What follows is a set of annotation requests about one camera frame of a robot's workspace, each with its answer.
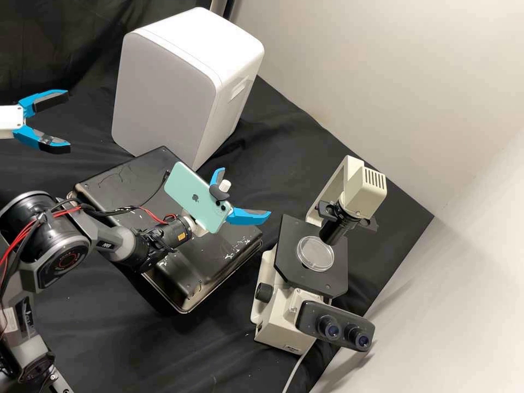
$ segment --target black tray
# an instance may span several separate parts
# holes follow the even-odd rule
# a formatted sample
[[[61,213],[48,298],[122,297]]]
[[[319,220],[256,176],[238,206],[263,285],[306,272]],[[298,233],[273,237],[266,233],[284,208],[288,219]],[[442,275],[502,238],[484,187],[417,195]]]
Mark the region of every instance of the black tray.
[[[158,190],[144,206],[160,218],[179,214],[180,205],[160,187],[178,161],[169,149],[159,147],[76,184],[74,193],[101,210],[113,210],[141,205]],[[106,224],[149,228],[156,222],[137,210],[109,217]],[[218,233],[194,237],[142,275],[116,266],[157,310],[187,313],[261,248],[261,236],[257,227],[224,223]]]

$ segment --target ventilation slots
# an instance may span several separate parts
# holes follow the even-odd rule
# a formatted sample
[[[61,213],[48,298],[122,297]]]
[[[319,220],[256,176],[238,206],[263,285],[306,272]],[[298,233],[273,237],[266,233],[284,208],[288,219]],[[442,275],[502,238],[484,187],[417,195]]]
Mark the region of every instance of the ventilation slots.
[[[385,179],[383,174],[367,168],[364,169],[364,172],[366,174],[366,183],[384,189]]]

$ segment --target microscope base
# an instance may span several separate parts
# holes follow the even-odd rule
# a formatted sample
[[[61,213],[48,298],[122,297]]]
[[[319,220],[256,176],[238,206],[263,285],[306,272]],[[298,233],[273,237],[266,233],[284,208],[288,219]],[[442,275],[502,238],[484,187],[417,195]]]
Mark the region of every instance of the microscope base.
[[[262,254],[257,287],[260,283],[273,287],[269,303],[256,297],[251,309],[251,322],[257,325],[255,341],[301,355],[308,351],[314,337],[302,333],[295,327],[296,317],[302,302],[322,302],[322,297],[286,284],[274,268],[276,247]]]

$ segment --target petri dish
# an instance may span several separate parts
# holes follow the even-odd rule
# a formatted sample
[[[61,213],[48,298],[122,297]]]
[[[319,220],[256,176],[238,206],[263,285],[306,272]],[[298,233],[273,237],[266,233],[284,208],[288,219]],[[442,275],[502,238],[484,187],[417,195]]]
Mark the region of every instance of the petri dish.
[[[296,246],[296,255],[308,269],[323,272],[333,266],[335,253],[317,236],[306,236]]]

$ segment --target white knob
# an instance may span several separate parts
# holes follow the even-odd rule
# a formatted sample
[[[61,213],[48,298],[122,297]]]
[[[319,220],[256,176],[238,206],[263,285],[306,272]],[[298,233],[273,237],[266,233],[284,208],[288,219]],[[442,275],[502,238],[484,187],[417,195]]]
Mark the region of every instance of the white knob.
[[[231,182],[229,180],[224,179],[220,182],[218,189],[222,192],[227,192],[229,191],[230,187],[231,187]]]

